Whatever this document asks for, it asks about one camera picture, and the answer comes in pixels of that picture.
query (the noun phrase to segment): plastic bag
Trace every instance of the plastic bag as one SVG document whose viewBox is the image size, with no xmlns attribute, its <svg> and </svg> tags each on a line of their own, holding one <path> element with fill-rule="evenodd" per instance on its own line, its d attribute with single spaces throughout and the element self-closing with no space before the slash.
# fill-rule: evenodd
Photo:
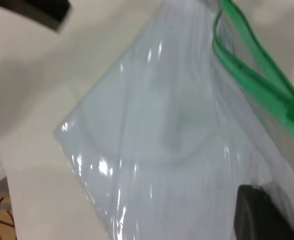
<svg viewBox="0 0 294 240">
<path fill-rule="evenodd" d="M 198 0 L 167 0 L 58 127 L 111 239 L 235 239 L 240 184 L 262 186 L 294 228 L 294 171 L 230 74 L 242 69 L 223 61 L 240 49 L 263 72 L 233 24 Z"/>
</svg>

